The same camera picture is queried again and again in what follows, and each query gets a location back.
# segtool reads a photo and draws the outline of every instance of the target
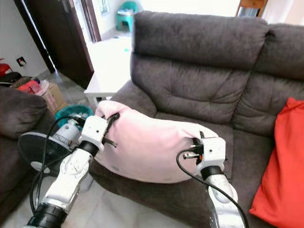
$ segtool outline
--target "gray armchair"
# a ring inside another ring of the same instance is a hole
[[[274,147],[276,115],[289,97],[304,99],[304,28],[257,18],[144,11],[134,16],[131,78],[112,99],[150,117],[199,123],[227,143],[225,172],[250,215]],[[209,227],[205,187],[188,180],[144,183],[97,162],[109,191],[193,227]]]

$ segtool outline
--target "red pillow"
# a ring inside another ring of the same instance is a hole
[[[249,212],[279,228],[304,228],[304,101],[289,98],[275,124],[275,148]]]

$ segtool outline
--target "wooden door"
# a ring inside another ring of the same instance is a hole
[[[18,6],[22,0],[14,1]],[[24,3],[55,68],[87,88],[94,70],[73,0],[24,0]]]

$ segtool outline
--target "cardboard box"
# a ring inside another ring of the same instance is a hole
[[[42,97],[47,102],[47,107],[53,114],[67,106],[59,87],[56,84],[50,83],[47,91]]]

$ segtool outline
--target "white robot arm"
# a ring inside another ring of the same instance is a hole
[[[216,134],[209,138],[194,140],[194,152],[187,152],[184,159],[197,159],[197,174],[206,182],[227,193],[235,202],[238,194],[223,173],[226,157],[226,142]],[[244,228],[238,208],[222,193],[212,187],[207,190],[208,208],[211,211],[211,228]]]
[[[67,156],[60,165],[60,173],[44,199],[39,204],[34,216],[23,228],[60,228],[70,212],[81,181],[88,173],[89,164],[104,149],[104,138],[109,127],[119,117],[113,115],[109,120],[97,116],[87,118],[79,139],[80,145]],[[197,158],[197,171],[210,184],[226,192],[235,201],[238,195],[223,174],[225,160],[225,140],[214,137],[196,141],[193,152],[184,154],[184,159]],[[237,207],[217,190],[208,188],[208,207],[212,212],[212,228],[244,228],[242,217]]]
[[[80,183],[88,173],[89,164],[98,151],[104,149],[104,135],[118,117],[116,114],[108,121],[97,116],[86,119],[79,138],[79,147],[61,162],[57,179],[24,228],[61,227],[77,198]]]

